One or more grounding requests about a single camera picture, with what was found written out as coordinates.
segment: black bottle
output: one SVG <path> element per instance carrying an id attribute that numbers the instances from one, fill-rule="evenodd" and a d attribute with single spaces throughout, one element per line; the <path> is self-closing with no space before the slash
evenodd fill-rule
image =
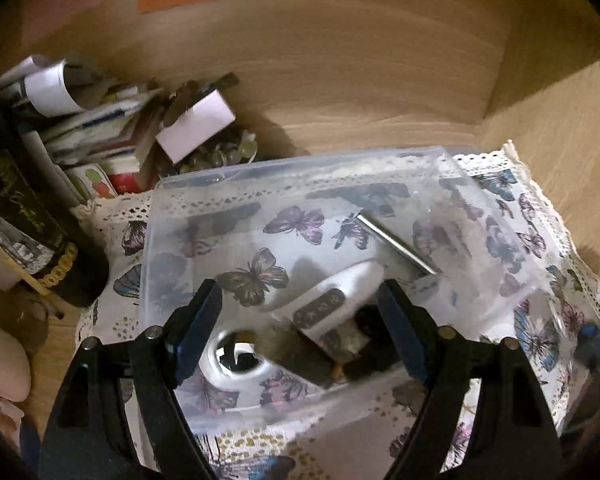
<path id="1" fill-rule="evenodd" d="M 61 205 L 30 160 L 11 111 L 1 103 L 0 225 L 12 226 L 15 237 L 18 232 L 24 235 L 8 253 L 13 256 L 24 251 L 24 258 L 32 258 L 33 250 L 38 265 L 30 267 L 29 270 L 35 270 L 30 273 L 65 301 L 87 307 L 103 291 L 109 276 L 105 253 Z M 13 235 L 5 236 L 1 245 L 4 247 L 13 239 Z"/>

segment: white paper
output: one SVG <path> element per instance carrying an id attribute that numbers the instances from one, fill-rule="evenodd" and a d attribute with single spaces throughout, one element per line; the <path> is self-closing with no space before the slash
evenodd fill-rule
<path id="1" fill-rule="evenodd" d="M 72 130 L 46 143 L 46 149 L 52 155 L 64 150 L 76 150 L 79 148 L 88 148 L 105 140 L 111 140 L 118 137 L 127 123 L 133 118 L 133 112 L 127 112 L 126 115 L 115 117 L 109 121 L 104 121 L 90 128 Z"/>
<path id="2" fill-rule="evenodd" d="M 177 164 L 205 140 L 234 121 L 234 113 L 216 90 L 200 99 L 155 139 L 171 161 Z"/>
<path id="3" fill-rule="evenodd" d="M 103 78 L 85 88 L 68 89 L 64 81 L 65 67 L 67 61 L 63 59 L 24 78 L 27 98 L 45 117 L 77 114 L 96 107 L 112 84 L 112 80 Z"/>
<path id="4" fill-rule="evenodd" d="M 149 92 L 138 94 L 129 99 L 100 105 L 97 108 L 94 108 L 93 110 L 88 110 L 79 115 L 69 117 L 67 120 L 56 124 L 56 126 L 45 130 L 44 132 L 40 133 L 40 138 L 43 142 L 49 142 L 50 140 L 55 139 L 61 134 L 81 127 L 84 123 L 96 121 L 98 119 L 111 115 L 116 111 L 122 110 L 124 112 L 127 112 L 139 110 L 145 104 L 147 104 L 153 97 L 155 97 L 162 91 L 162 89 L 158 88 L 156 90 L 151 90 Z"/>
<path id="5" fill-rule="evenodd" d="M 69 178 L 64 174 L 64 171 L 53 163 L 37 132 L 24 134 L 22 142 L 36 166 L 45 176 L 49 185 L 56 192 L 56 195 L 58 195 L 58 198 L 66 208 L 85 203 L 74 185 L 69 181 Z"/>
<path id="6" fill-rule="evenodd" d="M 11 83 L 15 83 L 50 64 L 51 60 L 47 56 L 33 54 L 32 56 L 27 57 L 27 59 L 23 59 L 16 66 L 10 68 L 0 76 L 0 89 L 9 86 Z"/>

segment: butterfly print fabric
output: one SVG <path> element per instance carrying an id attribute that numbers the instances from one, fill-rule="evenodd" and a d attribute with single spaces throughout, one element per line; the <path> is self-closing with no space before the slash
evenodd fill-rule
<path id="1" fill-rule="evenodd" d="M 130 220 L 122 233 L 122 248 L 125 256 L 131 256 L 144 249 L 144 236 L 146 235 L 146 222 Z"/>
<path id="2" fill-rule="evenodd" d="M 518 280 L 513 274 L 505 274 L 504 280 L 500 285 L 500 295 L 503 298 L 513 296 L 515 293 L 522 289 L 522 285 L 518 283 Z"/>
<path id="3" fill-rule="evenodd" d="M 178 234 L 182 243 L 183 256 L 195 258 L 209 254 L 213 247 L 206 241 L 208 238 L 231 233 L 238 222 L 253 217 L 260 207 L 259 202 L 254 202 L 187 219 L 186 229 Z"/>
<path id="4" fill-rule="evenodd" d="M 498 173 L 480 175 L 474 177 L 475 181 L 483 188 L 495 195 L 501 197 L 506 202 L 514 202 L 511 186 L 517 183 L 516 177 L 511 170 L 504 170 Z"/>
<path id="5" fill-rule="evenodd" d="M 477 220 L 478 218 L 481 218 L 482 215 L 484 215 L 484 209 L 480 209 L 479 207 L 469 205 L 458 191 L 458 188 L 455 188 L 451 192 L 451 203 L 453 203 L 457 207 L 464 209 L 464 212 L 466 213 L 469 220 Z"/>
<path id="6" fill-rule="evenodd" d="M 573 290 L 576 292 L 582 292 L 582 283 L 580 283 L 580 279 L 574 270 L 567 269 L 567 274 L 571 276 L 571 279 L 573 279 Z"/>
<path id="7" fill-rule="evenodd" d="M 558 362 L 558 331 L 551 319 L 536 323 L 521 308 L 514 310 L 516 337 L 532 363 L 551 372 Z"/>
<path id="8" fill-rule="evenodd" d="M 526 254 L 531 253 L 536 258 L 542 258 L 542 253 L 546 251 L 546 242 L 533 224 L 527 225 L 528 233 L 517 233 L 518 238 L 522 241 Z"/>
<path id="9" fill-rule="evenodd" d="M 500 214 L 504 217 L 509 217 L 513 220 L 513 211 L 511 210 L 511 208 L 507 205 L 506 202 L 503 202 L 502 200 L 500 200 L 499 198 L 496 199 L 496 204 L 498 204 L 498 209 L 500 209 Z"/>
<path id="10" fill-rule="evenodd" d="M 350 214 L 347 216 L 340 224 L 340 230 L 333 235 L 332 238 L 336 240 L 336 244 L 334 245 L 334 249 L 339 249 L 344 240 L 350 239 L 353 240 L 353 243 L 357 248 L 361 251 L 366 249 L 366 246 L 369 243 L 369 235 L 368 233 L 358 224 L 354 219 L 354 214 Z"/>
<path id="11" fill-rule="evenodd" d="M 305 212 L 298 206 L 291 206 L 280 211 L 278 216 L 269 222 L 262 231 L 267 234 L 295 231 L 311 245 L 320 245 L 322 243 L 322 229 L 320 229 L 322 224 L 324 224 L 324 215 L 319 209 Z"/>
<path id="12" fill-rule="evenodd" d="M 221 390 L 213 386 L 199 367 L 189 379 L 183 381 L 178 390 L 183 393 L 180 406 L 185 416 L 218 413 L 235 408 L 240 396 L 238 391 Z"/>
<path id="13" fill-rule="evenodd" d="M 113 283 L 113 290 L 120 296 L 126 298 L 139 298 L 140 297 L 140 270 L 141 264 L 134 265 L 120 276 Z"/>
<path id="14" fill-rule="evenodd" d="M 522 213 L 522 217 L 527 222 L 532 222 L 536 218 L 536 210 L 531 205 L 528 197 L 525 193 L 522 193 L 518 197 L 518 205 L 520 206 L 520 212 Z"/>
<path id="15" fill-rule="evenodd" d="M 264 389 L 260 394 L 260 405 L 291 402 L 309 393 L 309 386 L 300 379 L 278 370 L 273 377 L 260 383 Z"/>
<path id="16" fill-rule="evenodd" d="M 264 303 L 269 287 L 285 288 L 289 276 L 285 269 L 276 265 L 276 258 L 271 251 L 262 248 L 247 269 L 223 272 L 216 276 L 216 281 L 222 290 L 232 292 L 234 299 L 242 306 L 259 306 Z"/>
<path id="17" fill-rule="evenodd" d="M 492 217 L 487 217 L 486 227 L 489 235 L 487 236 L 487 250 L 493 258 L 498 258 L 511 274 L 516 274 L 522 269 L 524 256 L 520 253 L 518 247 L 507 239 L 500 229 L 500 226 Z"/>

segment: clutter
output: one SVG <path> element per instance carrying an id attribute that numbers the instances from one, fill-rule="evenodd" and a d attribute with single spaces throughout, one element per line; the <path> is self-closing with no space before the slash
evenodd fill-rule
<path id="1" fill-rule="evenodd" d="M 0 98 L 21 121 L 30 158 L 70 208 L 153 189 L 164 176 L 252 162 L 255 134 L 235 123 L 220 94 L 238 83 L 232 72 L 206 84 L 189 80 L 166 98 L 152 80 L 119 84 L 85 64 L 33 55 L 0 77 Z"/>

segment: butterfly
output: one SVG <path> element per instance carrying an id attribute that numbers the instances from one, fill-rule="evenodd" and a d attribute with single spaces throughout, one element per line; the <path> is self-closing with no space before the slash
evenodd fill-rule
<path id="1" fill-rule="evenodd" d="M 555 265 L 547 267 L 546 270 L 548 270 L 555 278 L 549 282 L 549 286 L 551 287 L 554 296 L 560 300 L 560 304 L 564 303 L 564 291 L 562 288 L 567 284 L 566 276 L 561 273 L 560 269 Z"/>
<path id="2" fill-rule="evenodd" d="M 218 480 L 283 480 L 296 467 L 296 460 L 287 455 L 259 456 L 227 462 L 216 458 L 207 435 L 196 436 L 195 439 Z"/>
<path id="3" fill-rule="evenodd" d="M 513 218 L 513 211 L 507 205 L 506 202 L 503 202 L 502 200 L 500 200 L 499 198 L 497 198 L 496 199 L 496 203 L 498 204 L 498 208 L 500 209 L 500 214 L 502 216 L 509 215 L 510 218 Z"/>
<path id="4" fill-rule="evenodd" d="M 518 282 L 513 274 L 505 274 L 504 280 L 500 284 L 500 295 L 503 298 L 508 298 L 509 296 L 513 296 L 522 288 L 522 285 Z"/>
<path id="5" fill-rule="evenodd" d="M 489 233 L 486 240 L 489 254 L 493 258 L 499 258 L 503 264 L 506 264 L 511 274 L 520 272 L 525 258 L 520 254 L 517 245 L 509 241 L 493 217 L 487 216 L 485 227 Z"/>
<path id="6" fill-rule="evenodd" d="M 531 309 L 531 302 L 529 300 L 522 300 L 519 304 L 518 304 L 518 308 L 524 313 L 524 314 L 529 314 L 529 311 Z"/>
<path id="7" fill-rule="evenodd" d="M 466 447 L 469 445 L 469 440 L 471 439 L 473 428 L 474 427 L 471 424 L 465 422 L 460 422 L 458 426 L 456 426 L 453 439 L 451 440 L 451 448 L 449 449 L 449 454 L 453 456 L 450 467 L 455 467 L 462 463 L 464 454 L 466 453 Z"/>
<path id="8" fill-rule="evenodd" d="M 354 219 L 354 213 L 347 216 L 340 224 L 340 230 L 333 235 L 331 239 L 336 238 L 334 249 L 340 248 L 345 238 L 353 238 L 357 248 L 360 250 L 366 249 L 369 242 L 368 233 Z"/>
<path id="9" fill-rule="evenodd" d="M 584 324 L 584 314 L 574 309 L 573 305 L 563 301 L 560 316 L 570 332 L 578 333 Z"/>
<path id="10" fill-rule="evenodd" d="M 513 173 L 511 173 L 511 170 L 474 176 L 474 179 L 480 184 L 481 188 L 491 191 L 495 195 L 499 195 L 503 200 L 506 200 L 507 202 L 515 201 L 513 193 L 511 192 L 511 184 L 515 184 L 518 181 L 513 176 Z"/>
<path id="11" fill-rule="evenodd" d="M 467 256 L 471 257 L 469 248 L 464 243 L 460 226 L 455 222 L 449 224 L 452 235 L 462 245 Z M 436 249 L 445 247 L 453 254 L 459 254 L 449 234 L 440 225 L 423 226 L 418 220 L 413 223 L 413 246 L 425 256 L 431 256 Z"/>
<path id="12" fill-rule="evenodd" d="M 293 400 L 304 397 L 310 391 L 309 386 L 303 383 L 300 379 L 285 374 L 282 370 L 278 370 L 275 375 L 260 383 L 264 389 L 260 394 L 260 405 L 265 406 L 270 403 L 291 402 Z"/>
<path id="13" fill-rule="evenodd" d="M 526 254 L 533 253 L 536 258 L 542 258 L 542 252 L 546 250 L 546 242 L 541 237 L 536 227 L 529 223 L 529 233 L 516 233 L 522 241 Z"/>
<path id="14" fill-rule="evenodd" d="M 131 256 L 144 249 L 144 236 L 146 235 L 146 222 L 130 220 L 122 233 L 122 248 L 125 256 Z"/>
<path id="15" fill-rule="evenodd" d="M 193 375 L 182 381 L 178 388 L 181 393 L 178 402 L 185 417 L 219 413 L 238 404 L 240 392 L 216 388 L 203 375 L 200 367 L 196 367 Z"/>
<path id="16" fill-rule="evenodd" d="M 566 276 L 560 272 L 560 269 L 558 269 L 558 267 L 556 267 L 555 265 L 551 265 L 548 266 L 546 270 L 548 270 L 554 276 L 555 281 L 558 283 L 558 285 L 565 286 L 567 284 Z"/>
<path id="17" fill-rule="evenodd" d="M 195 258 L 209 254 L 213 246 L 204 240 L 198 240 L 198 224 L 194 219 L 187 220 L 189 224 L 183 233 L 180 233 L 182 241 L 182 255 L 186 258 Z"/>
<path id="18" fill-rule="evenodd" d="M 322 229 L 320 229 L 322 224 L 324 224 L 324 215 L 319 209 L 304 212 L 294 205 L 280 211 L 262 232 L 275 234 L 296 231 L 296 234 L 301 235 L 311 245 L 320 245 L 322 243 Z"/>
<path id="19" fill-rule="evenodd" d="M 573 290 L 576 290 L 577 292 L 582 292 L 582 283 L 580 282 L 580 279 L 578 278 L 578 275 L 574 272 L 574 270 L 567 269 L 567 274 L 570 275 L 573 279 Z"/>
<path id="20" fill-rule="evenodd" d="M 525 351 L 526 357 L 540 364 L 547 372 L 552 371 L 558 362 L 558 331 L 554 322 L 544 320 L 541 328 L 520 308 L 514 310 L 516 337 Z"/>
<path id="21" fill-rule="evenodd" d="M 113 291 L 125 298 L 140 297 L 140 270 L 142 264 L 131 267 L 127 272 L 113 282 Z"/>
<path id="22" fill-rule="evenodd" d="M 289 283 L 286 270 L 276 266 L 275 256 L 266 247 L 260 249 L 248 264 L 248 269 L 223 272 L 216 276 L 218 285 L 234 294 L 234 300 L 242 306 L 257 306 L 264 303 L 264 293 L 269 287 L 285 288 Z"/>
<path id="23" fill-rule="evenodd" d="M 313 191 L 306 197 L 308 199 L 340 197 L 362 209 L 376 213 L 383 218 L 389 218 L 395 216 L 394 208 L 391 206 L 392 196 L 408 198 L 411 195 L 404 184 L 392 183 L 336 187 Z"/>
<path id="24" fill-rule="evenodd" d="M 451 202 L 455 206 L 464 209 L 464 212 L 468 216 L 469 220 L 477 220 L 482 215 L 484 215 L 484 209 L 480 209 L 479 207 L 469 205 L 457 189 L 454 189 L 451 192 Z"/>
<path id="25" fill-rule="evenodd" d="M 529 202 L 525 193 L 522 193 L 518 197 L 518 205 L 520 206 L 520 211 L 522 212 L 524 219 L 531 223 L 532 219 L 536 217 L 536 210 L 531 205 L 531 202 Z"/>

